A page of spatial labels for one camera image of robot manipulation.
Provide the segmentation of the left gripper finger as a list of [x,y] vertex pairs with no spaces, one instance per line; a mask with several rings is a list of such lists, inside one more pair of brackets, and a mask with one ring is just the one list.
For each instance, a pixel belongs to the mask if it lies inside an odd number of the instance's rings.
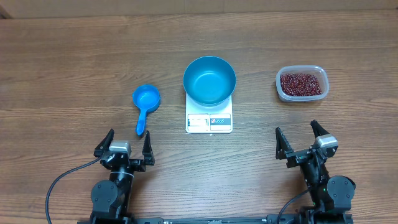
[[110,129],[106,137],[95,147],[93,155],[101,157],[105,151],[109,150],[109,146],[114,139],[114,129]]
[[153,166],[155,164],[155,158],[150,143],[150,132],[146,131],[144,145],[142,149],[142,155],[144,156],[145,165]]

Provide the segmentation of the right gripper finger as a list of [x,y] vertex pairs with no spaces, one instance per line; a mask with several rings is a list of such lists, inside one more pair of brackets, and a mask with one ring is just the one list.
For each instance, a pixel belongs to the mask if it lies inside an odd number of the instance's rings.
[[317,120],[312,120],[310,122],[310,125],[312,127],[313,133],[315,138],[319,137],[319,136],[324,136],[329,134],[328,131],[326,131],[319,123]]
[[275,135],[277,141],[275,158],[286,159],[287,154],[293,153],[294,150],[279,127],[275,129]]

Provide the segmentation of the blue plastic measuring scoop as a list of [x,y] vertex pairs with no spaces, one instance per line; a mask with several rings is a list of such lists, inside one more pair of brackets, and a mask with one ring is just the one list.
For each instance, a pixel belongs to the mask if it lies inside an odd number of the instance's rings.
[[132,100],[140,111],[135,131],[138,136],[142,136],[146,131],[147,115],[160,106],[160,92],[154,85],[141,85],[132,94]]

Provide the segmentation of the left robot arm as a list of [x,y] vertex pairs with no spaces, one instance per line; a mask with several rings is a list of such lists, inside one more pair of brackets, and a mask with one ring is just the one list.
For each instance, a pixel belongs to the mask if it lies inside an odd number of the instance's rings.
[[100,164],[110,171],[109,179],[95,184],[91,190],[93,209],[90,223],[135,223],[128,212],[130,194],[136,172],[146,171],[147,166],[155,164],[150,132],[146,132],[142,148],[142,159],[131,159],[129,141],[115,140],[114,130],[96,146],[94,156]]

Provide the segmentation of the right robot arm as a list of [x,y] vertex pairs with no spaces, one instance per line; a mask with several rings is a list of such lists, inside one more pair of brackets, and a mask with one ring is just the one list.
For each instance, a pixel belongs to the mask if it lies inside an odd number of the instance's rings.
[[[329,176],[325,163],[338,149],[338,140],[316,120],[310,122],[315,141],[307,149],[295,151],[280,128],[275,129],[275,158],[286,160],[288,168],[299,167],[307,190],[290,199],[277,214],[274,223],[353,223],[351,200],[355,182],[342,175]],[[302,207],[295,214],[284,214],[286,208],[305,194],[313,205]]]

